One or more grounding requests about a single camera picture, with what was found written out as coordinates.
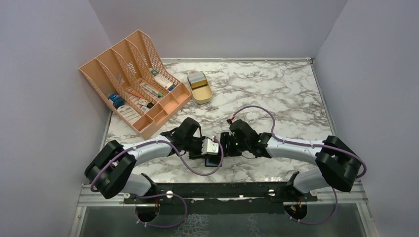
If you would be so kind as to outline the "black leather card holder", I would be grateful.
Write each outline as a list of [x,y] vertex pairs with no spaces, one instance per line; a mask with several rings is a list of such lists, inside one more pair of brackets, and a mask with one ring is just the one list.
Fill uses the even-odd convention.
[[217,167],[220,161],[221,155],[205,155],[205,167]]

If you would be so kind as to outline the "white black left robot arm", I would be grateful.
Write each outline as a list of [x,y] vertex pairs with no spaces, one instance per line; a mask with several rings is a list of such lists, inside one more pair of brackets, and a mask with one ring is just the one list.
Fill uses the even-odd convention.
[[116,140],[108,142],[88,165],[84,174],[90,181],[90,190],[110,199],[119,193],[135,194],[145,203],[155,198],[152,182],[144,174],[134,174],[133,169],[156,158],[176,154],[183,163],[181,152],[202,155],[212,141],[203,135],[195,136],[201,126],[186,118],[179,127],[162,132],[155,138],[136,144],[122,145]]

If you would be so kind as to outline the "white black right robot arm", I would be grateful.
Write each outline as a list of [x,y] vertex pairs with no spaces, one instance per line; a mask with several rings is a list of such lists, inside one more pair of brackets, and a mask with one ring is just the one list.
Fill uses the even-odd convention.
[[245,121],[228,119],[229,132],[222,135],[226,157],[249,152],[256,158],[289,158],[316,165],[306,172],[295,172],[285,187],[286,197],[297,201],[311,190],[332,187],[342,192],[352,190],[361,162],[336,136],[324,141],[276,139],[271,133],[257,133]]

